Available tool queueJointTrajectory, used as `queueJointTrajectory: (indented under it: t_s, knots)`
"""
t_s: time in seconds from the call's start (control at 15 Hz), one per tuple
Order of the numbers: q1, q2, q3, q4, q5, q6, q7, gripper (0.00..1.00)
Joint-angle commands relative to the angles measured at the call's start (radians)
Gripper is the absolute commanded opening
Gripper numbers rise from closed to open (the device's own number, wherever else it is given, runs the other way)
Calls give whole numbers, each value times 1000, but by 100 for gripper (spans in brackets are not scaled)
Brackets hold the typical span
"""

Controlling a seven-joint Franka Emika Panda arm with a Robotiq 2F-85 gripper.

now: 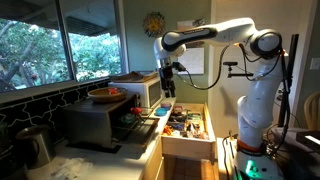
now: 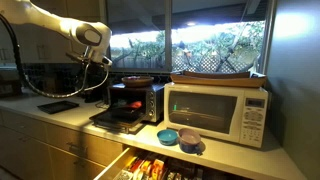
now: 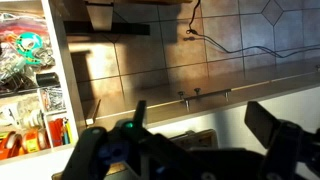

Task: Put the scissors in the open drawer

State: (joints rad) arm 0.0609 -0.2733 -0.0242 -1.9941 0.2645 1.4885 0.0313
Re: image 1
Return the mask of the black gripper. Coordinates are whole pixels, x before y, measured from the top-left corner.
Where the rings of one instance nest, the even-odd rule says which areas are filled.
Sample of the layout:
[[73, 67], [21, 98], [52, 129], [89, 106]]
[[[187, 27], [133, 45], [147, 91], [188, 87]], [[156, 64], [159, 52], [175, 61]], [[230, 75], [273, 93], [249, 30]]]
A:
[[170, 92], [171, 92], [171, 97], [176, 97], [175, 89], [174, 89], [174, 82], [172, 80], [172, 78], [173, 78], [172, 67], [169, 66], [169, 67], [165, 67], [165, 68], [160, 68], [159, 74], [160, 74], [164, 98], [169, 97], [168, 90], [170, 90]]

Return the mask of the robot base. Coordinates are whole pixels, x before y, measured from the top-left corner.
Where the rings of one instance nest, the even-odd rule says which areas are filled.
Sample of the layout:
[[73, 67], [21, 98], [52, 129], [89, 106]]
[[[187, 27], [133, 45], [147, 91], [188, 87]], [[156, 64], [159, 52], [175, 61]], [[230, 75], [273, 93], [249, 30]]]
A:
[[238, 152], [233, 160], [233, 179], [284, 180], [284, 176], [273, 159]]

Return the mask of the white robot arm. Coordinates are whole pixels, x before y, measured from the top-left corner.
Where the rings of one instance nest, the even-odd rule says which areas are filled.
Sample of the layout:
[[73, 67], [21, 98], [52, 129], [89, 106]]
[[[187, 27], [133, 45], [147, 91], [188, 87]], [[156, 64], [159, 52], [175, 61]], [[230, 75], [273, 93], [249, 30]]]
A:
[[282, 36], [273, 29], [258, 30], [252, 19], [237, 18], [189, 28], [168, 31], [154, 41], [154, 55], [160, 71], [162, 90], [168, 97], [175, 95], [172, 60], [194, 42], [215, 45], [236, 45], [243, 54], [257, 56], [257, 70], [250, 79], [249, 94], [237, 101], [238, 147], [245, 151], [262, 149], [262, 133], [272, 122], [273, 100], [283, 73], [285, 51]]

